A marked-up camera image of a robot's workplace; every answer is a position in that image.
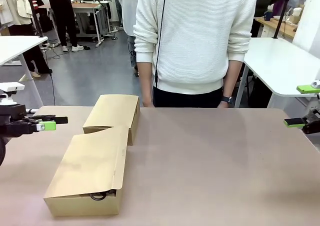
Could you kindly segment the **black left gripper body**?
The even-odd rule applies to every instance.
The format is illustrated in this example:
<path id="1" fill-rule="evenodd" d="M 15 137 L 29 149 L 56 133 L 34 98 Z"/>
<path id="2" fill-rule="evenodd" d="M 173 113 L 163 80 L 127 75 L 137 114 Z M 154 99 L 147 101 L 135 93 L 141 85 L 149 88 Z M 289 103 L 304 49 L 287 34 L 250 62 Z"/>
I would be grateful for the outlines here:
<path id="1" fill-rule="evenodd" d="M 24 121 L 26 116 L 24 104 L 0 106 L 0 136 L 18 138 L 28 134 L 28 123 Z"/>

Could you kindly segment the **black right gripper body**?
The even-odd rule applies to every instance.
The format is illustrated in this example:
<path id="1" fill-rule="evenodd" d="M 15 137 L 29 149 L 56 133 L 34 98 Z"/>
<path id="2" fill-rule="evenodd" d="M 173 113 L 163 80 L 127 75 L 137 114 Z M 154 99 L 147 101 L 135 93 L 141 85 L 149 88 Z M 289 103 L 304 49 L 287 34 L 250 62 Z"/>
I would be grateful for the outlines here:
<path id="1" fill-rule="evenodd" d="M 320 111 L 314 108 L 307 115 L 301 118 L 304 126 L 302 131 L 306 134 L 316 134 L 320 132 Z"/>

